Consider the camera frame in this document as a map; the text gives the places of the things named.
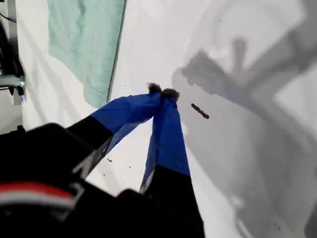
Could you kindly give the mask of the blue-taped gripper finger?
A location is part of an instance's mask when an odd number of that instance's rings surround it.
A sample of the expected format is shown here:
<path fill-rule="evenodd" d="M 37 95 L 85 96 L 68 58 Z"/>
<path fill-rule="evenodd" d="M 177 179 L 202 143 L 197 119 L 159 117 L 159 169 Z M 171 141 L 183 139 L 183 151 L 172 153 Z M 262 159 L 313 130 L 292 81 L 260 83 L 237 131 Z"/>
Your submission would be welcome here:
<path fill-rule="evenodd" d="M 146 199 L 153 233 L 163 238 L 203 238 L 201 218 L 192 185 L 180 115 L 179 93 L 162 91 L 153 118 L 146 170 L 140 192 Z"/>
<path fill-rule="evenodd" d="M 73 169 L 85 178 L 96 165 L 138 125 L 151 119 L 162 102 L 162 89 L 148 85 L 147 94 L 114 99 L 67 130 L 92 148 L 92 153 Z"/>

